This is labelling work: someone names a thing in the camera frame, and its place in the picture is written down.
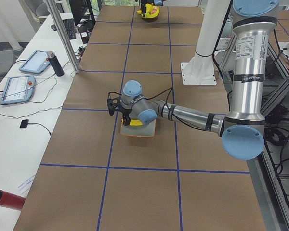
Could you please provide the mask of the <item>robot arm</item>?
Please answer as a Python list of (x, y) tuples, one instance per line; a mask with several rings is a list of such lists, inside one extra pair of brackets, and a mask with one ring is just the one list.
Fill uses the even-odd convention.
[[(226, 162), (261, 153), (264, 66), (276, 10), (241, 15), (249, 6), (248, 0), (211, 0), (205, 13), (164, 7), (160, 20), (147, 21), (132, 8), (120, 13), (131, 27), (132, 45), (119, 107), (131, 123), (121, 126), (112, 165), (140, 166), (175, 154), (182, 164)], [(211, 55), (228, 14), (237, 35), (230, 106)]]
[(159, 15), (159, 7), (163, 6), (162, 0), (141, 0), (140, 1), (140, 10), (137, 11), (137, 14), (144, 19), (153, 19)]

